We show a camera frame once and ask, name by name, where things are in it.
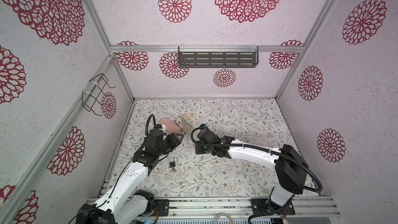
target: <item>robotic arm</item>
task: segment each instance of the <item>robotic arm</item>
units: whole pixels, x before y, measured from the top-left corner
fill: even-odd
[[[193,137],[196,130],[201,130],[197,135],[199,141]],[[164,138],[166,135],[164,131],[164,125],[156,125],[148,133],[144,141],[145,151],[138,150],[134,154],[132,163],[113,189],[93,205],[86,203],[80,208],[77,224],[128,224],[140,214],[149,215],[153,212],[154,195],[149,192],[139,190],[128,203],[126,200],[157,165],[159,156],[168,154],[181,143],[182,134],[171,133]],[[195,143],[196,154],[211,153],[218,157],[243,159],[276,170],[279,183],[267,200],[268,212],[263,215],[252,215],[249,220],[278,213],[290,203],[295,194],[302,194],[303,189],[322,191],[321,183],[308,170],[307,163],[289,145],[284,145],[282,148],[267,148],[246,144],[233,137],[219,138],[205,124],[192,131],[191,139]],[[315,180],[317,189],[304,186],[307,173]]]

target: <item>zip tie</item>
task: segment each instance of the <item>zip tie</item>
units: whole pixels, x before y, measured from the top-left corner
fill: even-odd
[[[94,97],[94,95],[93,95],[92,93],[90,93],[90,92],[86,92],[86,91],[84,91],[84,93],[89,93],[89,94],[91,94],[91,95],[92,95],[92,97]]]

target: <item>floral patterned floor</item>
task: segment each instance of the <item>floral patterned floor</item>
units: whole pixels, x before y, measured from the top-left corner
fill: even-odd
[[[109,187],[113,187],[121,170],[142,144],[149,114],[156,120],[193,113],[189,121],[198,127],[206,123],[210,130],[265,147],[296,148],[275,100],[138,100],[117,157]],[[177,157],[175,168],[169,162]],[[156,197],[265,197],[277,183],[271,169],[243,160],[219,158],[211,154],[196,155],[189,135],[165,160],[159,162],[137,189]],[[313,187],[311,180],[306,185]],[[318,195],[304,190],[303,195]]]

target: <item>white hose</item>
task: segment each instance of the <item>white hose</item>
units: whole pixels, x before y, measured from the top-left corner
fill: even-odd
[[[214,218],[214,224],[217,224],[217,219],[220,218],[221,216],[227,217],[229,219],[229,221],[231,222],[231,224],[234,224],[232,217],[226,213],[221,213],[221,214],[217,215],[216,218]]]

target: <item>metal slot vent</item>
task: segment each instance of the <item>metal slot vent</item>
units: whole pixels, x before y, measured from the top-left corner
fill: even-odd
[[[182,68],[256,67],[258,47],[253,52],[181,52],[178,47],[178,65]]]
[[[235,224],[248,224],[247,218],[233,218]],[[253,224],[272,224],[270,218],[263,220],[252,220]],[[214,224],[211,219],[179,219],[179,220],[162,220],[159,219],[157,224]],[[230,224],[228,219],[217,220],[216,224]]]

